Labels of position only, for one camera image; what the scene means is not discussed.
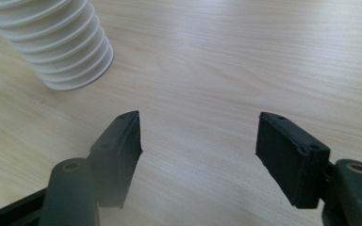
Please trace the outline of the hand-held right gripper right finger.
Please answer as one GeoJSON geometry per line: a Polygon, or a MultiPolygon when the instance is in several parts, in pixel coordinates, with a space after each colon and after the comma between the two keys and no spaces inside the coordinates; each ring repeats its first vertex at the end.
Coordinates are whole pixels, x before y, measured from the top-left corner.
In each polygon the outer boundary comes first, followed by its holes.
{"type": "Polygon", "coordinates": [[[298,209],[321,212],[324,226],[362,226],[362,162],[329,161],[330,149],[289,119],[262,112],[255,154],[298,209]]]}

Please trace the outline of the stack of white paper cups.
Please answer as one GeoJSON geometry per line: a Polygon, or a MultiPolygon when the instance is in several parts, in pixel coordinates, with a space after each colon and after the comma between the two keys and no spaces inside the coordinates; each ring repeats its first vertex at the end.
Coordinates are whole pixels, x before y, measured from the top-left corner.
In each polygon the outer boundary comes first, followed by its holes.
{"type": "Polygon", "coordinates": [[[87,86],[114,58],[90,0],[0,0],[0,36],[55,90],[87,86]]]}

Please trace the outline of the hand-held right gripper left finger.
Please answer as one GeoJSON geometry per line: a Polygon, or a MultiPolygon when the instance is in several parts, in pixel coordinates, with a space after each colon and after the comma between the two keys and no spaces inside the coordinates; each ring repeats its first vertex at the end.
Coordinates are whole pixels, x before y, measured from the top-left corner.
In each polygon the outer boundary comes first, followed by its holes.
{"type": "Polygon", "coordinates": [[[139,111],[118,116],[88,157],[54,166],[39,226],[99,226],[101,207],[123,207],[141,154],[139,111]]]}

